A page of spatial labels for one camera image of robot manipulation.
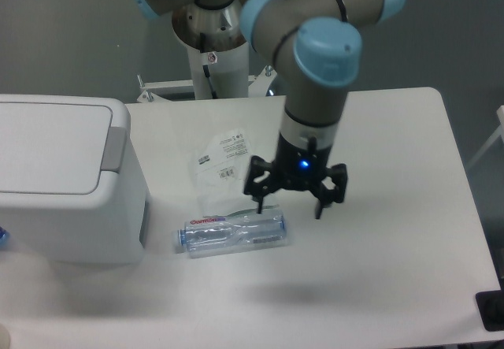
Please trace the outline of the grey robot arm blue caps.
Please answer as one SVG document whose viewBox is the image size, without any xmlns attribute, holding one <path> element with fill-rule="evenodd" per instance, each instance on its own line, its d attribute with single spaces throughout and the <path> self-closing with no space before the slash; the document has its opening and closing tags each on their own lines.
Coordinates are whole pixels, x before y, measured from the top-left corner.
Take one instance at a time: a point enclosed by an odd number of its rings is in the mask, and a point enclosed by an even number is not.
<svg viewBox="0 0 504 349">
<path fill-rule="evenodd" d="M 395 14 L 406 0 L 135 0 L 147 17 L 172 15 L 187 48 L 198 98 L 244 96 L 248 61 L 260 54 L 289 83 L 276 155 L 250 160 L 244 193 L 255 202 L 281 189 L 308 191 L 316 215 L 341 203 L 347 168 L 329 154 L 359 72 L 360 28 Z"/>
</svg>

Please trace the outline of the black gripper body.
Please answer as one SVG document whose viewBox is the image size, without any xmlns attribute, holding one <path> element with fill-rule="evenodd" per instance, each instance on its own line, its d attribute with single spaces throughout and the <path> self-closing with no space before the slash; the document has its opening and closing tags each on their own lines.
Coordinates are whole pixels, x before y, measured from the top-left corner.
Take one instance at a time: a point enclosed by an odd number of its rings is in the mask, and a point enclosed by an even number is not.
<svg viewBox="0 0 504 349">
<path fill-rule="evenodd" d="M 280 133 L 271 175 L 276 191 L 310 191 L 315 176 L 327 167 L 331 151 L 332 146 L 315 146 L 312 151 L 307 146 L 297 147 Z"/>
</svg>

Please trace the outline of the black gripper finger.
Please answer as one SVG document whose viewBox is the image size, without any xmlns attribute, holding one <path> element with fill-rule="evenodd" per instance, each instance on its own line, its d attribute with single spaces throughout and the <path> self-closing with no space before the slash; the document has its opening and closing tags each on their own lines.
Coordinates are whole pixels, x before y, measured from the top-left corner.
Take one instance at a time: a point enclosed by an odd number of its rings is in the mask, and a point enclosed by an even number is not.
<svg viewBox="0 0 504 349">
<path fill-rule="evenodd" d="M 257 155 L 251 157 L 243 194 L 249 195 L 257 203 L 257 213 L 262 212 L 265 197 L 276 191 L 272 171 L 272 163 Z"/>
<path fill-rule="evenodd" d="M 316 198 L 315 218 L 319 220 L 332 203 L 343 203 L 347 190 L 347 165 L 340 163 L 323 168 L 313 179 L 310 192 Z"/>
</svg>

